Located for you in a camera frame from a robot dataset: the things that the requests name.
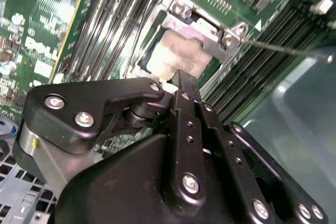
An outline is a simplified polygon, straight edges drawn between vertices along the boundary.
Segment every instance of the metal rod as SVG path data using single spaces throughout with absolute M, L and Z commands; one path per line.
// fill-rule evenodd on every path
M 296 49 L 292 49 L 288 47 L 271 45 L 271 44 L 261 42 L 261 41 L 256 41 L 256 40 L 241 39 L 240 41 L 242 43 L 250 44 L 255 47 L 265 48 L 265 49 L 273 50 L 277 52 L 285 52 L 286 54 L 289 54 L 289 55 L 313 57 L 318 60 L 324 61 L 326 63 L 331 63 L 333 60 L 333 55 L 321 54 L 319 52 L 296 50 Z

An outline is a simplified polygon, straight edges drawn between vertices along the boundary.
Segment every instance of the screw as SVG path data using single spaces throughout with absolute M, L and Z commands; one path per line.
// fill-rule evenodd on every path
M 64 100 L 60 97 L 55 96 L 47 97 L 44 100 L 44 104 L 53 110 L 59 110 L 65 106 Z
M 39 220 L 39 219 L 41 219 L 41 214 L 40 213 L 35 215 L 35 220 Z
M 299 204 L 298 207 L 302 215 L 307 219 L 310 219 L 310 212 L 308 211 L 308 209 L 303 204 Z
M 231 46 L 231 43 L 232 43 L 232 35 L 231 34 L 228 34 L 225 36 L 225 45 L 227 47 Z
M 189 95 L 187 93 L 182 93 L 182 97 L 186 100 L 189 100 Z
M 182 179 L 184 188 L 191 194 L 195 194 L 199 191 L 199 185 L 196 178 L 192 175 L 185 174 Z
M 253 201 L 253 207 L 254 207 L 255 211 L 257 212 L 257 214 L 261 218 L 263 218 L 265 220 L 268 219 L 268 211 L 267 211 L 265 205 L 261 201 L 255 199 Z
M 99 151 L 99 149 L 100 149 L 100 145 L 99 144 L 95 144 L 94 147 L 93 147 L 93 151 L 97 152 L 97 151 Z
M 75 116 L 75 122 L 82 127 L 91 127 L 95 121 L 89 113 L 79 112 Z
M 245 27 L 245 26 L 240 26 L 240 27 L 238 28 L 238 32 L 239 32 L 239 34 L 245 32 L 245 30 L 246 30 L 246 27 Z
M 154 91 L 159 91 L 159 90 L 160 90 L 160 88 L 158 87 L 158 85 L 155 84 L 155 83 L 151 83 L 150 87 L 151 87 L 151 89 L 154 90 Z
M 323 220 L 323 214 L 316 206 L 312 206 L 311 209 L 313 210 L 313 213 L 315 214 L 317 218 L 319 218 L 320 220 Z
M 172 8 L 174 10 L 174 13 L 178 15 L 182 14 L 185 10 L 184 5 L 181 5 L 180 3 L 177 3 L 177 2 L 173 4 Z
M 212 111 L 212 108 L 208 104 L 205 104 L 204 107 L 207 111 Z
M 233 125 L 233 128 L 238 132 L 242 132 L 242 129 L 238 125 Z

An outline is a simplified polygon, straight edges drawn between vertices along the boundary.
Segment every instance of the motherboard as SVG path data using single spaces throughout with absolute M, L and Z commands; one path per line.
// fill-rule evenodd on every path
M 303 59 L 243 39 L 313 49 L 334 29 L 333 1 L 0 0 L 1 113 L 18 124 L 42 84 L 184 69 L 227 122 Z

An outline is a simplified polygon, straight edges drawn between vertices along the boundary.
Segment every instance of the white connector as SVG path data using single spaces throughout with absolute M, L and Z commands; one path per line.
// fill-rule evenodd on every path
M 312 13 L 324 15 L 329 11 L 333 3 L 334 2 L 332 0 L 321 0 L 317 4 L 312 5 L 309 10 Z

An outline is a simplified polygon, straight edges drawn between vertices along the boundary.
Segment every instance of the metal pin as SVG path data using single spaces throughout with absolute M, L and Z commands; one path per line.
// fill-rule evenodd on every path
M 197 179 L 189 174 L 185 174 L 182 178 L 182 184 L 184 188 L 191 194 L 195 194 L 199 191 L 199 184 Z
M 92 115 L 87 112 L 79 112 L 75 116 L 75 122 L 82 127 L 91 127 L 94 124 Z
M 296 49 L 292 49 L 288 47 L 271 45 L 271 44 L 261 42 L 261 41 L 256 41 L 256 40 L 241 39 L 240 41 L 242 43 L 251 44 L 252 46 L 255 46 L 255 47 L 265 48 L 265 49 L 273 50 L 277 52 L 285 52 L 289 55 L 311 57 L 311 54 L 313 54 L 314 58 L 316 58 L 317 60 L 324 61 L 326 63 L 331 63 L 333 60 L 333 55 L 321 54 L 319 52 L 312 53 L 311 51 L 296 50 Z

